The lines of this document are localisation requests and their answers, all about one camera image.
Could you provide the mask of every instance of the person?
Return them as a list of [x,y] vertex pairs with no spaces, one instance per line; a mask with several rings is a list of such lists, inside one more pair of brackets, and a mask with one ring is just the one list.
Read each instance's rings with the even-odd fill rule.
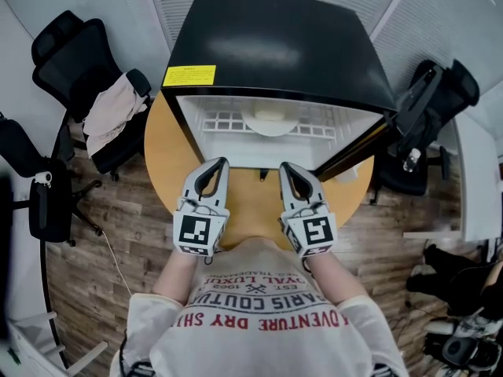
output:
[[450,315],[503,318],[503,262],[480,265],[440,250],[435,244],[424,250],[424,263],[435,273],[415,275],[407,280],[407,290],[433,295],[447,303]]
[[408,375],[384,315],[334,254],[249,238],[210,265],[173,251],[152,294],[130,300],[110,375]]

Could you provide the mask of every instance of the shirt sleeve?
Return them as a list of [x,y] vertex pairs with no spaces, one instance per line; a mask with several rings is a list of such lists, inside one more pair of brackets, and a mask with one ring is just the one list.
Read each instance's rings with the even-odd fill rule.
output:
[[408,377],[386,318],[379,306],[368,296],[357,296],[340,303],[337,309],[349,319],[365,340],[374,365],[388,366],[395,375]]
[[[123,359],[127,369],[139,361],[149,361],[154,344],[171,327],[183,306],[173,299],[160,295],[134,294],[127,314],[126,343]],[[110,366],[110,376],[119,376],[119,356]]]

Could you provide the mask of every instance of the white plate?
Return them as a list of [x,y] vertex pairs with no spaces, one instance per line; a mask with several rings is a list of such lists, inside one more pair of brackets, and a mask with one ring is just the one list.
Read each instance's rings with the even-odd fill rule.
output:
[[253,105],[243,108],[241,111],[243,120],[257,134],[267,137],[279,137],[292,131],[299,124],[299,109],[292,105],[285,113],[283,120],[261,120],[255,117]]

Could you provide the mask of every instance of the mini refrigerator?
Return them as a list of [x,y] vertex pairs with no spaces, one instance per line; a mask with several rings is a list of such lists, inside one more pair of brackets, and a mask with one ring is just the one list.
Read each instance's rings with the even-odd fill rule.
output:
[[357,14],[316,0],[194,0],[161,90],[201,162],[321,180],[397,112]]

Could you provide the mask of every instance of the person's leg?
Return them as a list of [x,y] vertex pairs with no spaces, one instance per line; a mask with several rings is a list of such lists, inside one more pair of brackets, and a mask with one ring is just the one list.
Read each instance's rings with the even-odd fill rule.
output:
[[432,244],[424,251],[424,262],[431,265],[435,271],[445,278],[453,278],[461,270],[478,266],[476,262],[440,250],[435,244]]
[[407,280],[406,286],[409,292],[425,293],[426,295],[436,296],[440,300],[447,302],[449,282],[444,276],[438,273],[411,276]]

